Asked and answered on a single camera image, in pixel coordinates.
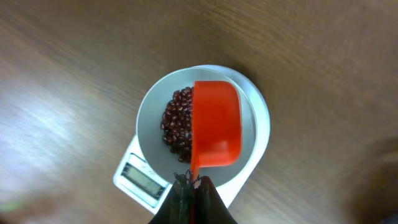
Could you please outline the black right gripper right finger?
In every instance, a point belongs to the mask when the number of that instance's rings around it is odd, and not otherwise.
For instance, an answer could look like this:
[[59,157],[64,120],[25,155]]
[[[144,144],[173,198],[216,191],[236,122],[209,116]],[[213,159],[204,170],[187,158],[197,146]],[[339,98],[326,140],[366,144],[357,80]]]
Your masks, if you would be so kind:
[[194,224],[237,224],[208,176],[200,177],[194,199]]

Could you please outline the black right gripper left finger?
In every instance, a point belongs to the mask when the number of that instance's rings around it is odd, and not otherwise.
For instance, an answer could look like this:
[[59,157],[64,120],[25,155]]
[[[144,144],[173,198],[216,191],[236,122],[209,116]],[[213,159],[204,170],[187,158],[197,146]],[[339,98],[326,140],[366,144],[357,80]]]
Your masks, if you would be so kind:
[[174,173],[175,182],[149,224],[190,224],[194,203],[193,172]]

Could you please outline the red plastic measuring scoop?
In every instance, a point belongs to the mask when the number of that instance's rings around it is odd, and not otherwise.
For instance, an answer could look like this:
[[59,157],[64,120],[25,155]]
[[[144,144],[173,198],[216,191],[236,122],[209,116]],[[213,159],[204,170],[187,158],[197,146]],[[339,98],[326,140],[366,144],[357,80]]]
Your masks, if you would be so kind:
[[225,81],[196,81],[192,109],[192,160],[197,179],[204,167],[234,164],[243,145],[239,93]]

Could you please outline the white digital kitchen scale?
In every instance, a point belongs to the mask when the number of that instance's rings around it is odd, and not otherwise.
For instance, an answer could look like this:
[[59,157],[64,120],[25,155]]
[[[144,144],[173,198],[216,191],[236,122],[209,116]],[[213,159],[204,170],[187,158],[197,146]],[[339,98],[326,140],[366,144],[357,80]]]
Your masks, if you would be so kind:
[[[266,101],[250,79],[232,69],[232,75],[246,94],[256,122],[256,142],[245,168],[232,180],[217,187],[225,206],[230,206],[242,186],[261,160],[266,151],[271,132],[271,121]],[[133,137],[116,169],[113,182],[117,188],[133,198],[137,203],[156,214],[172,188],[173,182],[161,178],[145,160],[137,134]]]

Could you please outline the red beans in bowl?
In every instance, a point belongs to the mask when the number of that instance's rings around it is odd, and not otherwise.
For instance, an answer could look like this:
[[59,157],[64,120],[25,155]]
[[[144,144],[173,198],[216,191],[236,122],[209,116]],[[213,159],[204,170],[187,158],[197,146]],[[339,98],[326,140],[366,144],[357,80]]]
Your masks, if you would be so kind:
[[178,154],[179,162],[191,163],[192,159],[193,91],[190,86],[174,91],[160,123],[163,142],[170,146],[171,153]]

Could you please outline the white round bowl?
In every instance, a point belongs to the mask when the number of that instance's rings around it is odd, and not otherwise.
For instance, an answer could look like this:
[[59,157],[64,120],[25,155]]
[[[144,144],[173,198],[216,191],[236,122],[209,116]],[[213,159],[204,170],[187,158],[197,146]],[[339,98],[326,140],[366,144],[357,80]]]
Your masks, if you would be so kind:
[[142,154],[149,166],[167,182],[175,180],[174,173],[182,174],[189,165],[178,161],[164,143],[160,128],[167,103],[174,91],[193,86],[195,81],[221,80],[232,83],[239,91],[243,123],[243,148],[237,162],[231,166],[200,169],[200,175],[210,177],[217,187],[235,178],[249,162],[256,142],[256,122],[253,108],[246,94],[232,75],[232,69],[220,65],[201,65],[174,71],[161,78],[147,92],[137,114],[136,134]]

